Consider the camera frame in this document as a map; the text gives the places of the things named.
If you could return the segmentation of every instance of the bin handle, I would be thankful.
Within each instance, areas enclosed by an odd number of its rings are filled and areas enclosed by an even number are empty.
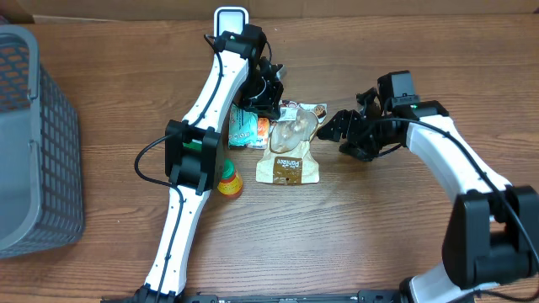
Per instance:
[[[14,35],[28,46],[28,99],[34,101],[40,96],[40,48],[37,40],[29,30],[18,25],[0,26],[0,37]]]

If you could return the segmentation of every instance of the wooden table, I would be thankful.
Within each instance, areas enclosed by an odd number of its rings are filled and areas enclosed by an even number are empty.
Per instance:
[[[513,184],[539,189],[537,15],[253,20],[283,98],[355,108],[355,94],[409,69],[479,155]],[[87,229],[70,247],[0,262],[0,302],[97,302],[131,295],[152,265],[168,191],[143,182],[135,155],[181,119],[207,78],[211,21],[29,25],[42,62],[82,124]],[[215,193],[197,228],[187,292],[271,295],[391,289],[440,261],[451,203],[401,150],[372,163],[315,139],[320,183],[256,183],[261,151],[228,151],[240,199]],[[163,177],[163,146],[141,168]],[[507,291],[528,295],[536,279]]]

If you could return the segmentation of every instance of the bottle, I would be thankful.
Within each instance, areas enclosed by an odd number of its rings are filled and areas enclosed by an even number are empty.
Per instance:
[[[243,192],[242,176],[237,172],[234,163],[228,159],[225,160],[221,182],[217,185],[217,189],[231,199],[236,199]]]

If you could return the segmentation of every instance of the brown label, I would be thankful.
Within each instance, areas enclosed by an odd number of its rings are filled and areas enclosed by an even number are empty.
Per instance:
[[[273,184],[301,184],[303,160],[294,157],[276,157],[273,163]]]

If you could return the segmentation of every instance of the gray plastic bin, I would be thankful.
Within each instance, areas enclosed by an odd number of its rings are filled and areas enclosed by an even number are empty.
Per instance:
[[[0,25],[0,258],[76,242],[84,210],[78,117],[35,37]]]

